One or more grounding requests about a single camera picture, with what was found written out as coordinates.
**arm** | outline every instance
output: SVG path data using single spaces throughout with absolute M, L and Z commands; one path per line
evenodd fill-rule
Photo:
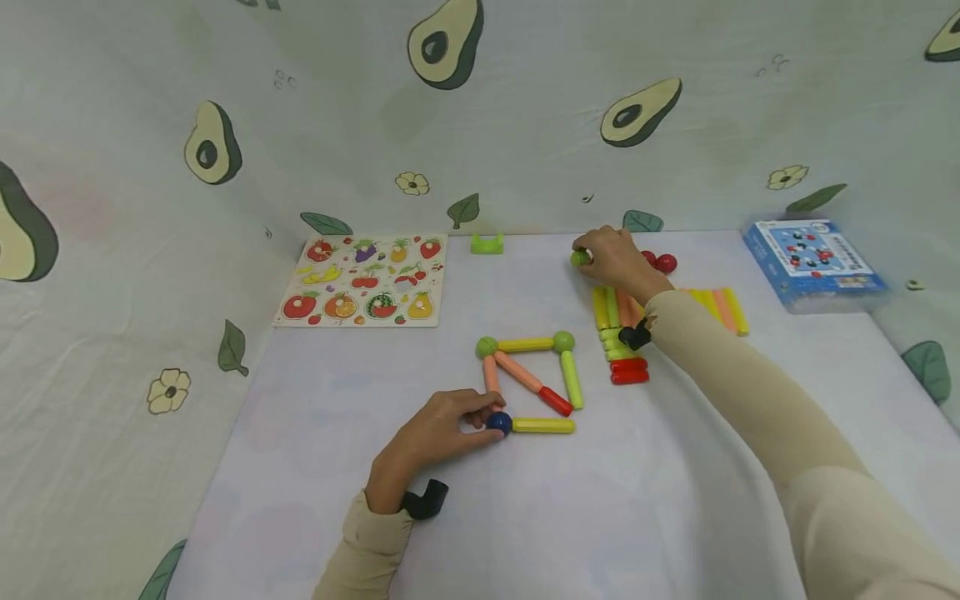
M 497 393 L 437 392 L 396 433 L 373 461 L 365 490 L 350 504 L 344 537 L 313 592 L 313 600 L 386 600 L 403 560 L 413 519 L 400 510 L 403 494 L 423 468 L 503 439 L 493 429 L 465 434 L 460 420 L 479 429 L 495 407 Z
M 657 273 L 629 233 L 591 231 L 581 267 L 646 305 L 657 347 L 683 369 L 773 480 L 811 599 L 960 598 L 960 577 L 806 391 Z

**toy box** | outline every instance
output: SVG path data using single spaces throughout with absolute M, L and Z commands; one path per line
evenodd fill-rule
M 874 310 L 889 296 L 880 276 L 829 219 L 755 221 L 743 239 L 791 313 Z

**hand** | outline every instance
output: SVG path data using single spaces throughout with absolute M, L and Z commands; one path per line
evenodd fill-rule
M 660 292 L 674 289 L 669 279 L 636 249 L 634 238 L 626 229 L 609 225 L 592 229 L 573 242 L 573 250 L 580 249 L 593 255 L 592 263 L 578 267 L 581 273 L 623 290 L 641 305 L 645 306 Z
M 421 469 L 502 440 L 499 429 L 463 433 L 460 420 L 467 418 L 479 428 L 494 406 L 506 405 L 497 392 L 454 390 L 432 395 L 373 461 L 367 506 L 380 515 L 396 513 L 403 493 Z

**green toy piece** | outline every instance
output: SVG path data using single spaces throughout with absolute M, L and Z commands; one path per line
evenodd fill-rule
M 574 267 L 588 265 L 591 262 L 593 262 L 593 259 L 590 258 L 590 255 L 584 249 L 575 250 L 573 254 L 570 255 L 570 264 Z
M 497 351 L 499 346 L 500 345 L 496 339 L 490 337 L 489 335 L 480 338 L 480 341 L 477 342 L 477 358 L 483 360 L 488 356 L 493 356 L 493 353 Z
M 558 331 L 553 334 L 553 350 L 558 354 L 573 350 L 573 345 L 577 341 L 573 339 L 573 334 L 569 331 Z
M 482 240 L 476 233 L 470 241 L 471 254 L 502 254 L 503 253 L 503 233 L 497 233 L 491 240 Z

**blue magnetic ball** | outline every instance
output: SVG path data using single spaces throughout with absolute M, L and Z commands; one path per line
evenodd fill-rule
M 514 430 L 514 420 L 511 419 L 507 413 L 493 413 L 487 417 L 487 428 L 499 429 L 503 432 L 503 437 L 507 437 L 510 435 L 510 432 Z

